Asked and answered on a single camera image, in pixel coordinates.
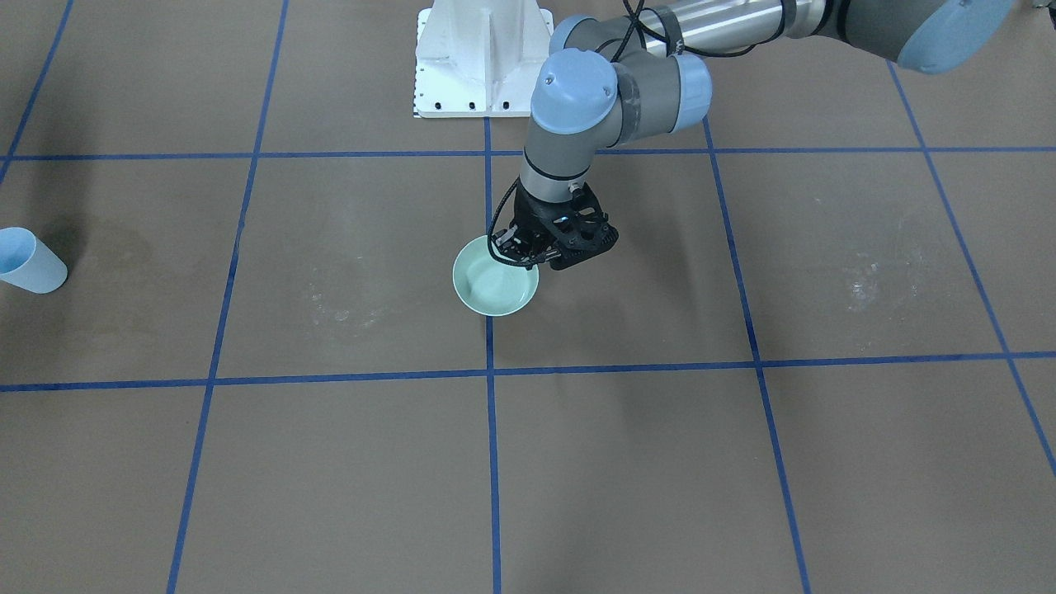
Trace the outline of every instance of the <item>silver metal tube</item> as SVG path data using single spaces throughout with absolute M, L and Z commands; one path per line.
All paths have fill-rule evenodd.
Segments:
M 786 23 L 785 34 L 806 37 L 822 21 L 826 0 L 796 0 L 794 22 Z M 773 37 L 781 24 L 781 0 L 682 0 L 667 6 L 682 27 L 691 48 L 708 52 L 730 52 Z M 641 21 L 656 32 L 663 24 L 652 12 L 642 12 Z M 645 50 L 666 55 L 666 45 L 646 39 Z

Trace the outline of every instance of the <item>blue joint cap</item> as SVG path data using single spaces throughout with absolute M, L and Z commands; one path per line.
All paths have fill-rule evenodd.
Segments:
M 997 33 L 1015 0 L 946 0 L 902 48 L 899 66 L 942 74 L 964 63 Z
M 712 107 L 712 75 L 704 60 L 691 54 L 674 56 L 678 61 L 678 119 L 672 132 L 696 126 L 708 115 Z
M 587 20 L 592 21 L 596 19 L 586 15 L 572 15 L 558 23 L 558 26 L 553 30 L 553 35 L 550 36 L 550 54 L 553 55 L 564 50 L 565 43 L 568 43 L 568 36 L 572 34 L 572 30 L 581 22 Z
M 562 50 L 543 62 L 531 95 L 531 116 L 554 134 L 597 126 L 616 105 L 616 69 L 596 52 Z

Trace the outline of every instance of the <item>light green bowl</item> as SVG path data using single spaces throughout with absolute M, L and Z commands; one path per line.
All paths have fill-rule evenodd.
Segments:
M 458 253 L 451 280 L 467 308 L 486 316 L 508 316 L 535 295 L 539 266 L 528 271 L 496 262 L 488 254 L 488 237 L 480 236 Z

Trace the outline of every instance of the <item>cup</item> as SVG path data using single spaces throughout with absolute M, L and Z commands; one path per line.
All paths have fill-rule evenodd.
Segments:
M 535 295 L 539 266 L 529 271 L 496 262 L 488 253 L 488 236 L 480 236 L 458 253 L 451 279 L 467 308 L 486 316 L 506 316 Z
M 67 267 L 33 231 L 0 229 L 0 280 L 33 293 L 51 293 L 65 282 Z

